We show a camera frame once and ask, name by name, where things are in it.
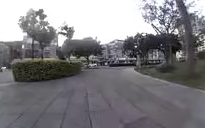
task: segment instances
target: curb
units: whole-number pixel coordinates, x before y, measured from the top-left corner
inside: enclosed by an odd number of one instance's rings
[[[15,82],[13,82],[13,83],[2,83],[2,84],[0,84],[0,87],[15,85],[15,84],[17,84],[17,83],[15,83]]]
[[[186,85],[173,83],[173,82],[170,82],[170,81],[166,81],[166,80],[163,80],[163,79],[159,79],[159,78],[155,78],[155,77],[152,77],[152,76],[149,76],[149,75],[145,75],[145,74],[139,73],[139,72],[137,72],[135,69],[132,69],[132,70],[133,70],[135,73],[137,73],[138,75],[143,76],[143,77],[146,77],[146,78],[154,79],[154,80],[157,80],[157,81],[166,83],[166,84],[172,84],[172,85],[174,85],[174,86],[179,86],[179,87],[181,87],[181,88],[192,89],[192,90],[195,90],[195,91],[198,91],[198,92],[205,93],[205,90],[201,90],[201,89],[197,89],[197,88],[190,88],[190,87],[188,87],[188,86],[186,86]]]

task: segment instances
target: sidewalk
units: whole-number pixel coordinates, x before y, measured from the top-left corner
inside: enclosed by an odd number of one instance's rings
[[[0,84],[13,83],[13,75],[11,70],[0,72]]]

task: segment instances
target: tree canopy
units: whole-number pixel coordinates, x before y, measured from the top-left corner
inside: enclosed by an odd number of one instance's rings
[[[159,50],[169,59],[169,53],[176,54],[182,48],[178,36],[174,34],[143,34],[138,33],[134,37],[127,37],[124,41],[123,51],[130,57],[139,54],[145,57],[149,50]]]
[[[23,32],[26,32],[32,40],[32,55],[33,55],[33,43],[34,40],[38,41],[41,48],[41,57],[43,59],[43,50],[47,45],[50,45],[51,41],[56,36],[56,30],[50,26],[46,20],[47,15],[44,14],[43,9],[35,11],[30,9],[26,16],[21,16],[19,25]]]
[[[157,34],[171,34],[177,28],[180,13],[174,0],[142,0],[142,16]]]
[[[58,34],[67,37],[67,40],[71,40],[73,38],[74,32],[74,27],[69,27],[68,24],[64,23],[61,26],[61,30],[58,32]]]
[[[102,54],[101,45],[96,40],[91,39],[69,40],[65,48],[68,48],[67,50],[76,57],[85,57],[88,63],[91,55]]]

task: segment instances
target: tree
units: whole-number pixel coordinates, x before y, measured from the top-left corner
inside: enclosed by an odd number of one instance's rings
[[[39,22],[41,19],[47,17],[43,12],[43,9],[39,9],[38,11],[30,9],[25,16],[20,17],[18,23],[23,32],[32,38],[32,59],[34,59],[34,41],[37,38],[36,34],[38,33]]]
[[[61,26],[61,30],[59,34],[65,36],[67,40],[71,40],[73,38],[74,32],[75,32],[74,27],[69,27],[68,24],[64,23]]]
[[[67,44],[73,38],[74,32],[74,27],[69,27],[66,23],[61,26],[61,30],[58,32],[58,34],[61,34],[67,38],[62,45],[62,52],[60,53],[64,54],[64,56],[66,56],[69,60],[71,56],[71,48]]]
[[[46,46],[49,46],[51,41],[56,36],[56,31],[52,26],[48,26],[47,24],[40,25],[40,30],[36,35],[36,40],[39,42],[40,48],[41,48],[41,58],[44,58],[44,48]]]
[[[89,65],[89,57],[102,54],[102,47],[96,40],[71,40],[67,45],[71,47],[71,53],[76,57],[85,57]]]
[[[142,16],[157,34],[172,34],[177,28],[180,13],[174,0],[142,0]]]
[[[195,69],[195,59],[194,59],[194,45],[193,45],[193,35],[192,35],[192,26],[190,22],[190,16],[188,14],[187,8],[183,0],[175,0],[178,6],[178,9],[182,16],[182,21],[185,30],[185,42],[186,42],[186,56],[188,63],[188,73],[194,73]]]
[[[140,56],[147,63],[147,55],[151,50],[159,50],[165,55],[166,61],[170,61],[170,55],[176,55],[176,52],[182,48],[178,36],[174,34],[136,34],[134,37],[128,37],[124,41],[123,51],[129,56]]]

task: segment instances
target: branch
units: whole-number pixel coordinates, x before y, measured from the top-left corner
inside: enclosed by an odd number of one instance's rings
[[[157,34],[162,34],[162,32],[153,23],[151,25]]]

